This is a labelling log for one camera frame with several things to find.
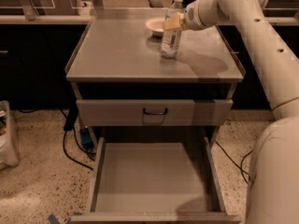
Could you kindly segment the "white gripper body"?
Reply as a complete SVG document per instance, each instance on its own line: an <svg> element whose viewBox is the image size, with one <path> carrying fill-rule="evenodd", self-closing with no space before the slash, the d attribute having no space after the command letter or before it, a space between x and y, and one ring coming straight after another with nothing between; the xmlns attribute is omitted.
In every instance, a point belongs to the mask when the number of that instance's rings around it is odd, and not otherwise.
<svg viewBox="0 0 299 224"><path fill-rule="evenodd" d="M195 0L185 7L185 26L189 30L202 30L206 26L200 19L200 3L201 0Z"/></svg>

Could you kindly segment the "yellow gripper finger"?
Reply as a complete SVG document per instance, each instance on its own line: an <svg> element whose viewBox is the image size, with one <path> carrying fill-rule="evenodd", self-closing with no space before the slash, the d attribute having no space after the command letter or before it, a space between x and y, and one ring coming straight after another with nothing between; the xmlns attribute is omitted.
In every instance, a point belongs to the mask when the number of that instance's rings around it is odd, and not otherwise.
<svg viewBox="0 0 299 224"><path fill-rule="evenodd" d="M168 31L168 30L180 29L183 26L183 23L184 23L184 15L180 12L177 12L164 21L164 30Z"/></svg>

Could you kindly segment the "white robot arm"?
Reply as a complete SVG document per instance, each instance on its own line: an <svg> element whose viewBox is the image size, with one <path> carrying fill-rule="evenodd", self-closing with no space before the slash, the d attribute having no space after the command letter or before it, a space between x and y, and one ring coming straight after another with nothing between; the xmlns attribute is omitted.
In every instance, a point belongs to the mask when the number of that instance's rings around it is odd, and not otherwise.
<svg viewBox="0 0 299 224"><path fill-rule="evenodd" d="M299 60L264 16L267 2L196 0L164 29L237 28L276 119L251 153L245 223L299 224Z"/></svg>

